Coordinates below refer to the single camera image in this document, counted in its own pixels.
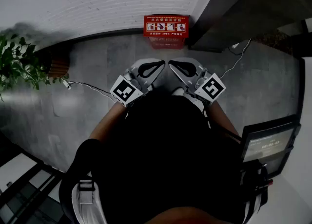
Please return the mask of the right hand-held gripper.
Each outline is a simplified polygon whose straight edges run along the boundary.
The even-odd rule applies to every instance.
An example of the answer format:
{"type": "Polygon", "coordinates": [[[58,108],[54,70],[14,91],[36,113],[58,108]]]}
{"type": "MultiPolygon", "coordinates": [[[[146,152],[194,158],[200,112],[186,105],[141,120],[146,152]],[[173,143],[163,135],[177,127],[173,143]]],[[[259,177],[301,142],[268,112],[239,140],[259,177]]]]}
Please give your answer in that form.
{"type": "Polygon", "coordinates": [[[169,67],[188,86],[187,93],[202,102],[214,102],[226,87],[216,75],[204,69],[196,59],[179,57],[171,59],[169,67]]]}

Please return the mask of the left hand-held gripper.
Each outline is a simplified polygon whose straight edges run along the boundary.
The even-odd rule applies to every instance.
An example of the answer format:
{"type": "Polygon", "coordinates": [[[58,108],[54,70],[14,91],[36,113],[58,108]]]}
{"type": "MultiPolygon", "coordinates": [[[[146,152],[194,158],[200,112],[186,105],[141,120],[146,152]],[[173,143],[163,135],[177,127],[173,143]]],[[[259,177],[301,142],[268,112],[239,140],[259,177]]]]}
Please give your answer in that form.
{"type": "Polygon", "coordinates": [[[153,90],[151,85],[165,67],[165,61],[155,58],[137,60],[131,68],[120,75],[110,89],[110,94],[124,107],[153,90]]]}

